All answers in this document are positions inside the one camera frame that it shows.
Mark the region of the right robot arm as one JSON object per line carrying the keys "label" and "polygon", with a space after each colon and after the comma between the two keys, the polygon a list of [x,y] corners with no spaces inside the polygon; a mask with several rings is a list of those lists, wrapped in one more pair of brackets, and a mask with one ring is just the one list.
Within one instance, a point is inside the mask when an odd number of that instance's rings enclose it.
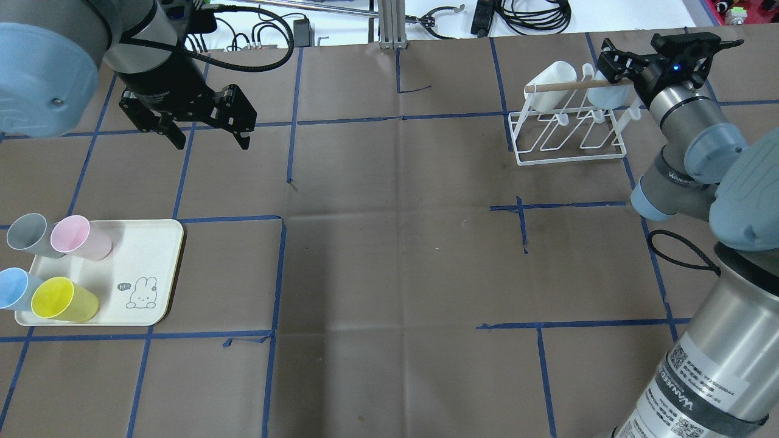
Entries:
{"label": "right robot arm", "polygon": [[698,93],[713,56],[738,47],[710,32],[654,34],[651,54],[604,39],[596,67],[632,81],[666,138],[632,191],[651,221],[706,221],[717,283],[607,437],[748,437],[777,405],[777,130],[749,145]]}

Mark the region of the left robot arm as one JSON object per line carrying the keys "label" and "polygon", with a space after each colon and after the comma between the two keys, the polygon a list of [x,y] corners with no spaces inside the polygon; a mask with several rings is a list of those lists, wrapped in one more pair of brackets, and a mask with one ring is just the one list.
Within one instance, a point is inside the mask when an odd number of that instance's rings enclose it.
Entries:
{"label": "left robot arm", "polygon": [[3,1],[2,132],[72,132],[94,96],[99,69],[125,84],[119,107],[140,132],[183,149],[179,122],[230,132],[250,146],[257,113],[236,84],[215,91],[186,50],[190,33],[216,30],[203,1]]}

